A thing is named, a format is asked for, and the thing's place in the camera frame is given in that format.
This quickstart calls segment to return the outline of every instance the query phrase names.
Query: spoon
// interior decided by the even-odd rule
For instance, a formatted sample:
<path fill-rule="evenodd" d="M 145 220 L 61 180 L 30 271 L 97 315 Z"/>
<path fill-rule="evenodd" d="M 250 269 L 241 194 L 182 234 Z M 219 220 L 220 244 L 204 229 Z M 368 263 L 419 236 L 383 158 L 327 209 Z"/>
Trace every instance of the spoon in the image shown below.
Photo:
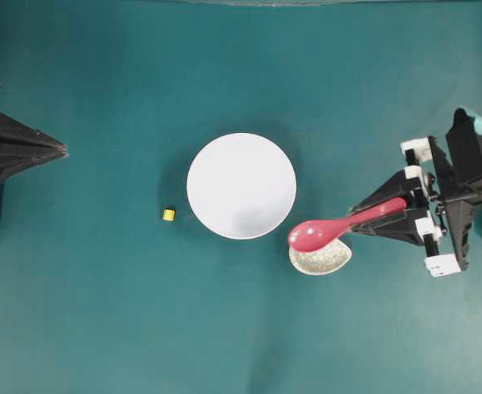
<path fill-rule="evenodd" d="M 288 244 L 298 252 L 313 252 L 350 232 L 351 227 L 402 211 L 406 201 L 401 197 L 389 199 L 362 212 L 334 220 L 309 220 L 296 226 L 288 236 Z"/>

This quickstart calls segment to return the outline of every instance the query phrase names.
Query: white bowl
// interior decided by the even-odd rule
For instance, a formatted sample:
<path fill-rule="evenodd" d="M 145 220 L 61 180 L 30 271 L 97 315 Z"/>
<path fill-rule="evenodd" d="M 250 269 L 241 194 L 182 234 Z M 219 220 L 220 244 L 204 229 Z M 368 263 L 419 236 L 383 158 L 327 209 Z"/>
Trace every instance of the white bowl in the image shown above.
<path fill-rule="evenodd" d="M 268 234 L 290 213 L 296 174 L 272 141 L 249 133 L 211 141 L 190 167 L 187 193 L 195 216 L 234 240 Z"/>

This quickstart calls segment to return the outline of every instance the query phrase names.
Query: yellow cube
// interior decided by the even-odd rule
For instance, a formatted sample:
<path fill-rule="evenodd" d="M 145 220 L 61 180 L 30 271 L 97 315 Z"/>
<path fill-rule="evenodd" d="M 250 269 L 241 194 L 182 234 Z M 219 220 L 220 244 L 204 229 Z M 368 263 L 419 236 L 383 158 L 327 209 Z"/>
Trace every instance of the yellow cube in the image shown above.
<path fill-rule="evenodd" d="M 162 220 L 165 220 L 166 222 L 173 222 L 175 220 L 175 209 L 164 209 Z"/>

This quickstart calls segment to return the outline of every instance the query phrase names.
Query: white plastic clip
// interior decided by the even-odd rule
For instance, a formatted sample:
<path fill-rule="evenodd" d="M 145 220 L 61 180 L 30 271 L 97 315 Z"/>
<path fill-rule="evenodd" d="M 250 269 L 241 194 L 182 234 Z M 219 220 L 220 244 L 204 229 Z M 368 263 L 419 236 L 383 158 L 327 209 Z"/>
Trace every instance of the white plastic clip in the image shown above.
<path fill-rule="evenodd" d="M 417 158 L 420 163 L 432 160 L 429 138 L 419 138 L 417 140 L 401 142 L 399 146 L 403 154 L 405 154 L 407 150 L 414 149 L 415 158 Z"/>
<path fill-rule="evenodd" d="M 440 254 L 438 256 L 427 257 L 425 267 L 433 277 L 443 277 L 452 273 L 460 273 L 460 264 L 457 263 L 456 255 Z"/>

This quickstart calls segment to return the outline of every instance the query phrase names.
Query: teal table surface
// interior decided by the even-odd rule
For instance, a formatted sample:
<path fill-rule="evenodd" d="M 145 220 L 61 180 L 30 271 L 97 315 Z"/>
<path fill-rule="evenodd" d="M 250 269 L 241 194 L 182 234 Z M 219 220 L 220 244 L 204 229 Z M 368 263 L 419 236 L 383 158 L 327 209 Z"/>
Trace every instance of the teal table surface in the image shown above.
<path fill-rule="evenodd" d="M 286 243 L 401 169 L 401 141 L 445 147 L 455 108 L 482 114 L 482 1 L 0 0 L 0 82 L 0 110 L 71 153 L 6 183 L 0 393 L 482 393 L 482 216 L 470 268 L 438 279 L 368 236 L 307 277 Z M 192 158 L 236 131 L 297 175 L 253 241 L 186 197 Z"/>

